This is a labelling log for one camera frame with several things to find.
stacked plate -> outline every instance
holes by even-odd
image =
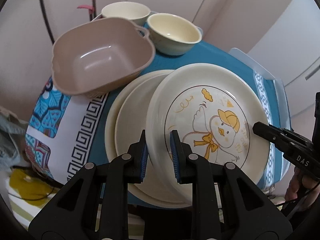
[[[252,132],[258,121],[268,123],[259,99],[229,70],[196,63],[155,71],[135,79],[114,101],[105,128],[106,152],[109,161],[126,153],[146,129],[146,177],[128,190],[146,203],[182,208],[192,205],[192,186],[175,179],[170,131],[178,130],[194,153],[212,163],[233,162],[258,183],[270,148]]]

table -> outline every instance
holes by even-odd
[[[204,41],[182,56],[166,56],[157,52],[151,65],[140,75],[199,62],[222,66],[240,76],[259,97],[269,123],[280,127],[282,112],[288,112],[280,102],[283,99],[279,99],[279,90],[284,93],[283,86],[274,80],[266,80],[238,59]],[[113,101],[122,89],[90,100],[85,96],[63,95],[50,78],[36,103],[26,134],[26,153],[33,165],[65,184],[85,163],[107,163],[105,122]],[[281,152],[271,144],[268,164],[258,187],[264,189],[278,182],[288,167]],[[128,201],[150,206],[132,194],[129,194]]]

greek key pattern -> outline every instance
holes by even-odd
[[[262,104],[262,108],[267,116],[268,123],[272,124],[270,105],[268,101],[267,92],[263,84],[263,77],[254,71],[253,79],[257,87],[258,97]],[[275,169],[274,160],[275,160],[275,145],[273,143],[270,143],[269,158],[268,158],[267,166],[264,171],[265,182],[264,182],[263,188],[267,188],[273,184],[274,169]]]
[[[88,104],[86,114],[81,121],[81,127],[78,131],[75,146],[71,154],[71,162],[68,165],[68,181],[87,162],[93,136],[97,129],[107,96],[108,94],[99,95],[92,99]]]

yellow triangle drawing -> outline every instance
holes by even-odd
[[[229,99],[228,99],[228,101],[227,101],[227,107],[233,107],[233,105],[231,104],[231,102],[229,101]]]

duck's beak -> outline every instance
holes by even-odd
[[[224,136],[224,130],[223,130],[222,128],[219,128],[219,127],[218,127],[218,130],[219,130],[219,133],[220,133],[222,136]]]

